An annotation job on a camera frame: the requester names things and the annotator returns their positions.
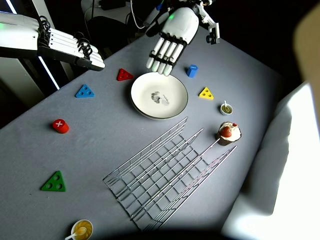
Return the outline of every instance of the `red button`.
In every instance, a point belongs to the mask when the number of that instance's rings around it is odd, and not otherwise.
[[[53,128],[60,134],[65,134],[69,131],[69,126],[63,119],[57,119],[52,124]]]

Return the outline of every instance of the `robotic hand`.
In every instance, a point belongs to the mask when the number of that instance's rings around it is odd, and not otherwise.
[[[220,41],[219,24],[204,9],[204,6],[212,4],[212,0],[179,1],[188,3],[188,7],[178,8],[167,18],[146,63],[148,69],[165,76],[171,73],[181,53],[194,38],[199,26],[198,16],[204,24],[209,24],[207,43],[217,44]]]
[[[51,28],[47,18],[0,12],[0,57],[34,58],[44,56],[101,71],[105,64],[98,49],[82,33],[79,39]]]

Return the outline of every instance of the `whipped cream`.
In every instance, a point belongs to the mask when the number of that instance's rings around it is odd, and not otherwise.
[[[221,136],[221,138],[223,138],[224,140],[235,142],[241,137],[241,132],[239,127],[233,126],[232,122],[225,122],[224,124],[222,124],[222,126],[219,128],[219,133],[225,127],[229,127],[231,129],[231,136],[230,137]]]

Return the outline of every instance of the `yellow triangle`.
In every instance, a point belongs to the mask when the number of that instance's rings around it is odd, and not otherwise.
[[[202,92],[199,94],[199,98],[213,100],[214,96],[210,92],[209,88],[205,87]]]

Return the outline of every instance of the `green triangle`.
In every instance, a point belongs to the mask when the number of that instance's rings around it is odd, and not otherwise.
[[[42,191],[65,192],[66,186],[62,173],[56,171],[52,177],[41,187]]]

